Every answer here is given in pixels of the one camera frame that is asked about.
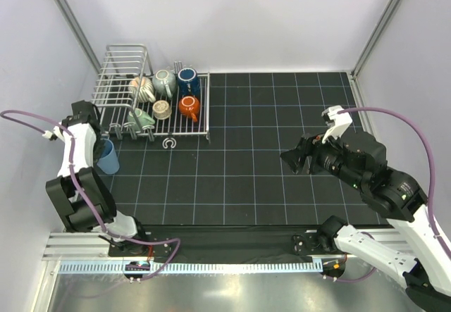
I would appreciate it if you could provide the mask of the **light blue plastic cup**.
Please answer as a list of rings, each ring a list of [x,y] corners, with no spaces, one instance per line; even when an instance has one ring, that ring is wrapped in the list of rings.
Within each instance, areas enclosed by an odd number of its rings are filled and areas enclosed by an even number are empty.
[[[103,173],[113,175],[120,169],[116,148],[110,139],[103,139],[102,142],[104,143],[104,148],[97,166]]]

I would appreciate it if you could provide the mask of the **mint green plastic cup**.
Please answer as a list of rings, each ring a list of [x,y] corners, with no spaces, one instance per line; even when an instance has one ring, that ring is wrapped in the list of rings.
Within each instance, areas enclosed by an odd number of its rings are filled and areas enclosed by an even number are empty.
[[[128,111],[126,130],[133,132],[140,132],[145,127],[154,126],[155,119],[153,119],[146,111],[136,108]]]

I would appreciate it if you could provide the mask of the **beige ribbed ceramic mug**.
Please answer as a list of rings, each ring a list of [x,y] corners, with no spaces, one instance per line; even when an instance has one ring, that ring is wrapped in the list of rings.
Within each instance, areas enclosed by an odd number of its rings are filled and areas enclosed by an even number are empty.
[[[154,103],[156,101],[152,81],[148,77],[136,77],[129,82],[128,91],[136,96],[138,103]]]

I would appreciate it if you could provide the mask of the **small tan ceramic cup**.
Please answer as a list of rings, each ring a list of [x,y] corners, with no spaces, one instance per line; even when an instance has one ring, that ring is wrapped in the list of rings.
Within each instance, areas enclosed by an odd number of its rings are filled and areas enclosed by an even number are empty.
[[[166,100],[158,100],[152,106],[153,116],[157,120],[170,118],[172,114],[171,105]]]

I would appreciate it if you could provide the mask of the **grey speckled round mug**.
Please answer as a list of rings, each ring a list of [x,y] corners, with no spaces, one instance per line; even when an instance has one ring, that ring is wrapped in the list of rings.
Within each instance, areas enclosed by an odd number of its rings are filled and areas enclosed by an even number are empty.
[[[172,99],[177,90],[177,81],[174,73],[169,70],[158,70],[152,77],[155,91],[161,96]]]

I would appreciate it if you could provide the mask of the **orange black ceramic mug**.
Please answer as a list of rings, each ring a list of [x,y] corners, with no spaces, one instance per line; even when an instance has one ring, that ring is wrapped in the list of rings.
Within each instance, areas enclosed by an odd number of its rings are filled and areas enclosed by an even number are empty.
[[[195,96],[184,96],[178,102],[179,112],[195,123],[199,120],[200,108],[200,102]]]

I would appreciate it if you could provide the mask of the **dark blue mug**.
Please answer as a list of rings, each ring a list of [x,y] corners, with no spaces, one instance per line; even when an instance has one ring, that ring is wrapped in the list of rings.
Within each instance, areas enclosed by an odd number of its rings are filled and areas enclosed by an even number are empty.
[[[177,74],[178,86],[182,96],[199,96],[200,79],[194,68],[183,68]]]

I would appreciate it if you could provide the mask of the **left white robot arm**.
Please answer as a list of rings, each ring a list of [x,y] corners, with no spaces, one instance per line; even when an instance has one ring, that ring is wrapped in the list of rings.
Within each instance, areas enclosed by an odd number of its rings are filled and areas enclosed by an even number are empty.
[[[46,183],[46,192],[68,232],[98,232],[104,225],[115,235],[116,242],[125,240],[125,248],[141,256],[149,248],[142,224],[117,210],[112,194],[94,168],[106,148],[99,109],[88,101],[77,101],[71,107],[71,116],[43,134],[64,143],[61,168],[57,177]]]

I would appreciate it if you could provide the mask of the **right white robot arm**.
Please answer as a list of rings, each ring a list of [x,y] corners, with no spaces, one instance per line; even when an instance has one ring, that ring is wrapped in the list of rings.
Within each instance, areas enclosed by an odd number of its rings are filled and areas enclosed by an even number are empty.
[[[309,172],[325,171],[359,192],[362,201],[396,229],[414,252],[402,254],[358,231],[337,216],[317,230],[326,253],[353,254],[395,280],[425,311],[450,310],[450,257],[432,230],[428,197],[410,175],[388,166],[386,147],[368,132],[347,139],[303,135],[280,155],[293,173],[309,159]]]

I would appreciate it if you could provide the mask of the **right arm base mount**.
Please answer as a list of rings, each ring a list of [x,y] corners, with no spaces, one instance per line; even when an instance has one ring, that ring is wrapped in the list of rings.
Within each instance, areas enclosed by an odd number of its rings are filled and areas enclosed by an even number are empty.
[[[298,256],[317,255],[323,251],[316,230],[303,230],[293,235],[292,244]]]

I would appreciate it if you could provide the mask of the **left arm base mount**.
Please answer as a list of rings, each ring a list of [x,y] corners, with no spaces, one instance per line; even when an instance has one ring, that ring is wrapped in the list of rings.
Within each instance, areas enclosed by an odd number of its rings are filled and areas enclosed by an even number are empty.
[[[148,257],[156,253],[157,256],[165,256],[172,250],[171,243],[156,241],[147,235],[136,234],[124,240],[112,237],[104,238],[109,243],[109,256],[111,257]]]

